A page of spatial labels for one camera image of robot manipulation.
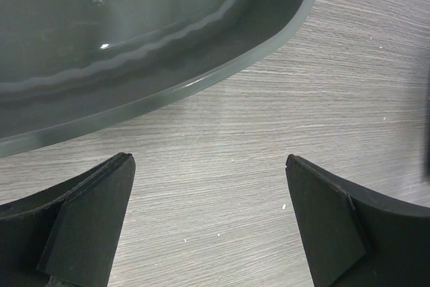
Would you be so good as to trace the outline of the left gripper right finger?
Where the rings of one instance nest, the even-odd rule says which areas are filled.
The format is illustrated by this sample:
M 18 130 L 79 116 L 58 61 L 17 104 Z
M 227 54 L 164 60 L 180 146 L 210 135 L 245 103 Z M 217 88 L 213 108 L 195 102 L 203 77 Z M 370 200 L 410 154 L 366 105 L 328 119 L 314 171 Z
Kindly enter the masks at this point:
M 428 286 L 429 208 L 295 155 L 288 189 L 315 286 Z

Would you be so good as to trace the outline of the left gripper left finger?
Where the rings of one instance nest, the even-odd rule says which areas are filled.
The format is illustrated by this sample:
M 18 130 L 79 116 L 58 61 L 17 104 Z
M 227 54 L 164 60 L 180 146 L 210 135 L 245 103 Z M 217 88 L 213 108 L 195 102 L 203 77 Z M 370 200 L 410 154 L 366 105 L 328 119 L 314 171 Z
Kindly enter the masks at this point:
M 136 164 L 118 153 L 1 205 L 2 286 L 107 286 Z

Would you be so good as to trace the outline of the grey plastic bin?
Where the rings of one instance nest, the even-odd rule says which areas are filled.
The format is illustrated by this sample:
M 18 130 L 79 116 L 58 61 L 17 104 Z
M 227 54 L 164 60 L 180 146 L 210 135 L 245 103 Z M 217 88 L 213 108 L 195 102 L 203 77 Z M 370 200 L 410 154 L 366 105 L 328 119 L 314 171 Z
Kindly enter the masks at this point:
M 283 46 L 315 0 L 1 0 L 1 155 L 181 100 Z

